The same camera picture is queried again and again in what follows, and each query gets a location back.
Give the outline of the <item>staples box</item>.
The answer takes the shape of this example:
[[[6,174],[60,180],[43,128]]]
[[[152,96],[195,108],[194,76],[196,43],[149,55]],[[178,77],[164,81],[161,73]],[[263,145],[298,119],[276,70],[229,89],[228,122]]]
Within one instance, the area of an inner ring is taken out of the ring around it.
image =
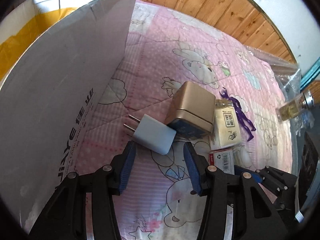
[[[234,156],[231,148],[209,152],[209,164],[227,174],[234,174]]]

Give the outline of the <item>white usb charger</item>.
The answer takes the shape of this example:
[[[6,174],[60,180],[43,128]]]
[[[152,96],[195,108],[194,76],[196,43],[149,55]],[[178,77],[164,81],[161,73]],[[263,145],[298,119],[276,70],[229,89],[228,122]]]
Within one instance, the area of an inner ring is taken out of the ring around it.
[[[136,128],[123,124],[124,127],[133,132],[134,142],[160,155],[169,153],[176,136],[174,129],[147,114],[144,114],[140,120],[132,115],[129,115],[129,118],[138,123]]]

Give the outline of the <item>yellow tissue pack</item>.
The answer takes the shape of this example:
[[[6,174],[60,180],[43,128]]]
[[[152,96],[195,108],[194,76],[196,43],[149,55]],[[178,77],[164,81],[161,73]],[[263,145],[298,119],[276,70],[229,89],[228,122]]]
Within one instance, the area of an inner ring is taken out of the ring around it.
[[[214,126],[209,137],[210,149],[217,151],[242,143],[240,126],[233,104],[229,100],[215,102]]]

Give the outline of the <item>purple action figure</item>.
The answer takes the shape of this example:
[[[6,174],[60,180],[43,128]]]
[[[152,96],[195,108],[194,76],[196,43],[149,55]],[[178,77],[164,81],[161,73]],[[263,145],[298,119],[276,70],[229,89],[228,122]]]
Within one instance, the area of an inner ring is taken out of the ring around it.
[[[235,97],[228,95],[227,89],[225,87],[222,88],[219,94],[223,99],[229,100],[233,103],[233,107],[238,119],[238,123],[247,132],[248,134],[247,141],[251,141],[254,138],[254,135],[252,134],[252,132],[256,131],[256,128],[253,125],[253,122],[251,122],[251,120],[249,120],[249,118],[242,111],[242,107],[239,100],[236,99]]]

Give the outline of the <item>gold square box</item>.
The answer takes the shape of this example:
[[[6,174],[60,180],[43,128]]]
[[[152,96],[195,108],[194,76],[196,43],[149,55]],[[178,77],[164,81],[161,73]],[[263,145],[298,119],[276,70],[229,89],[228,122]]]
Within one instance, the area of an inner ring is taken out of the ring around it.
[[[216,97],[196,83],[186,81],[174,94],[164,124],[185,139],[210,135]]]

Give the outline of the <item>glass bottle with metal cap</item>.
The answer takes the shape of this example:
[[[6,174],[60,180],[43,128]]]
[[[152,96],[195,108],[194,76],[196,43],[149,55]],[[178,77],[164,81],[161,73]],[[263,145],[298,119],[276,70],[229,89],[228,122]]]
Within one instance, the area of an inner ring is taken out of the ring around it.
[[[284,103],[282,106],[276,109],[276,114],[279,121],[286,121],[296,118],[303,112],[312,109],[315,106],[313,96],[310,90],[306,90],[291,101]]]

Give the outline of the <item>clear plastic bubble wrap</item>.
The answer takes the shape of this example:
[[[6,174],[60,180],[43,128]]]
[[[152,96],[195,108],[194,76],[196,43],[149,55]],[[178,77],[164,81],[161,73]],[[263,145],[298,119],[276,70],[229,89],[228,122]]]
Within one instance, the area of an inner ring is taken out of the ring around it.
[[[276,81],[279,83],[279,87],[281,88],[281,91],[285,96],[285,101],[283,103],[279,103],[275,107],[275,109],[279,108],[284,103],[291,101],[295,96],[307,90],[307,89],[304,89],[303,91],[300,91],[300,82],[302,79],[302,75],[301,75],[300,69],[296,64],[290,63],[284,59],[281,59],[275,55],[272,55],[270,53],[267,53],[257,48],[253,48],[249,46],[247,46],[246,48],[252,55],[262,60],[264,63],[268,63],[270,65],[272,69],[272,75],[275,77]],[[313,96],[314,103],[316,105],[317,103],[316,98],[311,90],[310,92]],[[301,131],[303,129],[313,127],[315,118],[311,113],[312,109],[303,112],[296,118],[287,120],[291,123],[291,126],[293,127],[293,131],[296,133],[297,136],[300,136]]]

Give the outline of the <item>pink cartoon bed quilt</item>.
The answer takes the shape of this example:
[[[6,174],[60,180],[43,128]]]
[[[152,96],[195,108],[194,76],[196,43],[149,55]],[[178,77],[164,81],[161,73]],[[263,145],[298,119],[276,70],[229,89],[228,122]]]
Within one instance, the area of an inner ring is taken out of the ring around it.
[[[176,10],[137,1],[125,56],[101,97],[74,168],[96,171],[122,152],[138,121],[150,116],[177,131],[167,154],[138,146],[127,188],[115,196],[121,239],[195,239],[206,199],[193,190],[183,147],[212,160],[206,124],[223,90],[240,103],[246,128],[223,155],[250,170],[292,171],[290,124],[276,109],[285,97],[271,66],[231,36]]]

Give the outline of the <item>white cardboard box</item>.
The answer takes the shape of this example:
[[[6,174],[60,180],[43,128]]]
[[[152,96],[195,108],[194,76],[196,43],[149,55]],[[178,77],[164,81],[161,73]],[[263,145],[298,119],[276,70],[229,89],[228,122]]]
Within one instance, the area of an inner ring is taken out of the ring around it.
[[[72,169],[124,57],[135,2],[27,0],[1,23],[59,15],[1,80],[1,200],[25,233]]]

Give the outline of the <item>wooden headboard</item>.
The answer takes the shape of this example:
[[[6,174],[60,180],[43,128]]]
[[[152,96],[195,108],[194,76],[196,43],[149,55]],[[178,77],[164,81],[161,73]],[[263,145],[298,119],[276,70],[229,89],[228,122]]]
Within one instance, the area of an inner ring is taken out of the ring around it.
[[[148,35],[160,41],[195,45],[208,41],[210,32],[221,31],[240,43],[296,63],[284,35],[262,9],[250,0],[141,0],[154,4]]]

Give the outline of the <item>teal strip on wall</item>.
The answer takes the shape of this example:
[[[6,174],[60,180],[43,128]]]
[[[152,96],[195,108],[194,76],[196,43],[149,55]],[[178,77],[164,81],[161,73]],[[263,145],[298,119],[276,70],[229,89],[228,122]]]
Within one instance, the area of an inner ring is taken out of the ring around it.
[[[308,70],[308,72],[302,77],[300,82],[300,91],[303,91],[312,83],[320,72],[320,58],[313,64],[313,66]]]

